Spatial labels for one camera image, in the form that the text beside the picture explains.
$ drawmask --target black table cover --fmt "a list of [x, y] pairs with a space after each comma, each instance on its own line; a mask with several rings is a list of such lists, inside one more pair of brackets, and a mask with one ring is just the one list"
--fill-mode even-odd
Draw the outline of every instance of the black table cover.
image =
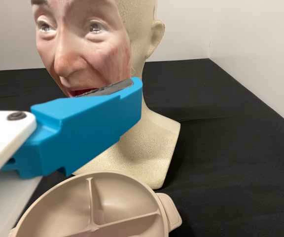
[[[183, 225], [171, 237], [284, 237], [284, 119], [209, 59], [147, 63], [148, 106], [181, 123], [160, 192]], [[64, 97], [45, 69], [0, 71], [0, 110]], [[66, 179], [44, 177], [29, 206]]]

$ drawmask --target eye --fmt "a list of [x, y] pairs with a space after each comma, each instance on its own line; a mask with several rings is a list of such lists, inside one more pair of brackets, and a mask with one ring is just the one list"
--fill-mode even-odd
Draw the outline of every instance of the eye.
[[89, 32], [93, 34], [98, 34], [104, 30], [104, 27], [101, 23], [93, 21], [90, 23]]
[[44, 21], [38, 22], [37, 25], [38, 25], [39, 30], [43, 33], [54, 31], [53, 27], [51, 27], [49, 24], [47, 24]]

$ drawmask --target screw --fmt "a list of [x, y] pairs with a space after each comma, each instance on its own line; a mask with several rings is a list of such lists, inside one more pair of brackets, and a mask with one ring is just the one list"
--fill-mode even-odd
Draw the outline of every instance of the screw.
[[24, 112], [15, 112], [7, 116], [8, 121], [16, 121], [16, 120], [21, 120], [27, 117], [27, 115]]

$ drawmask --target blue plastic arm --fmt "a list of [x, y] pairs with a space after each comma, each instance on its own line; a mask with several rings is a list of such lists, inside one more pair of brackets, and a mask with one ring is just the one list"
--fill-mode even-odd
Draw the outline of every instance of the blue plastic arm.
[[119, 141], [141, 118], [142, 82], [111, 95], [63, 98], [31, 107], [37, 129], [2, 170], [32, 178], [66, 175]]

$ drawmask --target eyebrow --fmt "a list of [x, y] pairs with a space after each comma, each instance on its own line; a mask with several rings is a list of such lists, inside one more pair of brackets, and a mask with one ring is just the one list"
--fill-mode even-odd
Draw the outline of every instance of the eyebrow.
[[47, 0], [31, 0], [31, 5], [49, 5]]

